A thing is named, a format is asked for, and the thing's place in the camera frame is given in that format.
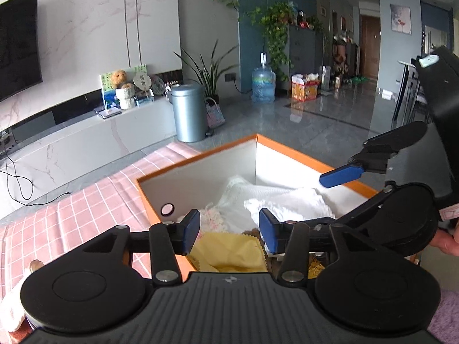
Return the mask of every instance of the clear plastic container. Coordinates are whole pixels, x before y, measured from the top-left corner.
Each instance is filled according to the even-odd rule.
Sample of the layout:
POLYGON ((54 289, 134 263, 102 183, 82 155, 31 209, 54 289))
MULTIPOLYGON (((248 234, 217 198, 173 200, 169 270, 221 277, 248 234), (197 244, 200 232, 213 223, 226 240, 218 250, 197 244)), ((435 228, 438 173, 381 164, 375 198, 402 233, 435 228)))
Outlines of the clear plastic container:
POLYGON ((266 54, 261 53, 261 67, 252 73, 252 101, 274 102, 276 74, 266 65, 266 54))

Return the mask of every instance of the wooden door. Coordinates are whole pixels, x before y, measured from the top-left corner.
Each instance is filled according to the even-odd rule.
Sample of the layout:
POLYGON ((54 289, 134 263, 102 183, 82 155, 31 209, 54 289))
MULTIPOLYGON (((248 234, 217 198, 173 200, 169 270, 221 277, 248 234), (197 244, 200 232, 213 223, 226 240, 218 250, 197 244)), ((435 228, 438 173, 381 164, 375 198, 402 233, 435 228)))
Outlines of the wooden door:
POLYGON ((362 15, 361 41, 362 75, 377 79, 381 45, 381 21, 379 18, 362 15))

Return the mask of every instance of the pink plaid mat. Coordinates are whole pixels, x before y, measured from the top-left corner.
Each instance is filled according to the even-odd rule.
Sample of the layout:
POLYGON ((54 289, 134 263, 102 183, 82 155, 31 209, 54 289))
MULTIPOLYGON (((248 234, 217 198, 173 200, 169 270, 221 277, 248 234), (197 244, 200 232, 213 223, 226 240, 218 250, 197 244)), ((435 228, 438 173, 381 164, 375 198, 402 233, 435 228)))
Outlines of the pink plaid mat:
MULTIPOLYGON (((147 230, 150 224, 136 178, 196 154, 198 151, 183 143, 170 143, 60 202, 0 228, 0 297, 21 280, 24 268, 34 259, 47 264, 118 224, 129 225, 132 232, 147 230)), ((134 254, 132 267, 150 277, 149 255, 134 254)), ((1 327, 0 343, 11 343, 1 327)))

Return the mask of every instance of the television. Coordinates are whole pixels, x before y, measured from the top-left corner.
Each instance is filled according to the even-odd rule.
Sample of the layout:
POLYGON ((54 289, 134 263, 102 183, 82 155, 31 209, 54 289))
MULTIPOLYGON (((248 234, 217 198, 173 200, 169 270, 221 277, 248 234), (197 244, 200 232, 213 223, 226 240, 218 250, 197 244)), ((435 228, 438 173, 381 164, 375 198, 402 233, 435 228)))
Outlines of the television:
POLYGON ((41 83, 37 1, 0 4, 0 101, 41 83))

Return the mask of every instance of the power cord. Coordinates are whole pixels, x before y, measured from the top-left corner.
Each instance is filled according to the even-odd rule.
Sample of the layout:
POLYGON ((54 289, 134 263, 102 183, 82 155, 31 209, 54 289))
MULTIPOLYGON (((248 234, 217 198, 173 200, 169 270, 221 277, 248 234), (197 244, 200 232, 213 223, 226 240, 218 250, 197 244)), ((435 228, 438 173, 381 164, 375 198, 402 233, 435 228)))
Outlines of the power cord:
POLYGON ((236 90, 240 93, 240 94, 249 94, 252 89, 249 89, 248 91, 240 91, 238 88, 237 88, 237 85, 236 85, 236 79, 234 79, 234 87, 236 88, 236 90))
POLYGON ((13 196, 11 195, 11 192, 10 192, 10 186, 9 186, 9 182, 8 182, 8 176, 11 176, 11 177, 15 177, 16 178, 16 181, 17 181, 17 184, 19 186, 19 191, 21 193, 21 196, 22 196, 22 199, 24 200, 29 200, 32 195, 34 194, 34 184, 33 182, 27 178, 27 177, 24 177, 24 176, 21 176, 21 175, 18 175, 17 174, 17 171, 16 171, 16 164, 14 163, 14 161, 8 156, 8 154, 6 153, 6 146, 3 145, 3 151, 5 153, 5 170, 6 172, 3 172, 3 171, 0 171, 1 173, 4 173, 6 174, 6 189, 8 190, 8 194, 10 195, 11 199, 13 199, 15 202, 19 203, 19 204, 22 204, 22 205, 25 205, 26 207, 32 207, 34 205, 46 205, 46 204, 49 204, 49 203, 52 203, 54 202, 56 199, 64 196, 64 195, 68 195, 68 194, 71 194, 70 192, 67 192, 67 193, 63 193, 57 197, 55 197, 53 200, 50 200, 49 202, 46 202, 46 203, 34 203, 34 204, 27 204, 27 203, 23 203, 23 202, 20 202, 19 200, 16 200, 15 198, 13 198, 13 196), (8 164, 7 164, 7 160, 6 159, 10 159, 10 162, 13 164, 13 168, 14 168, 14 175, 12 175, 11 173, 8 173, 8 164), (30 182, 30 186, 32 187, 32 191, 30 193, 30 196, 28 198, 26 198, 24 196, 24 194, 22 193, 22 188, 21 188, 21 184, 19 182, 19 178, 23 178, 24 180, 27 180, 30 182))

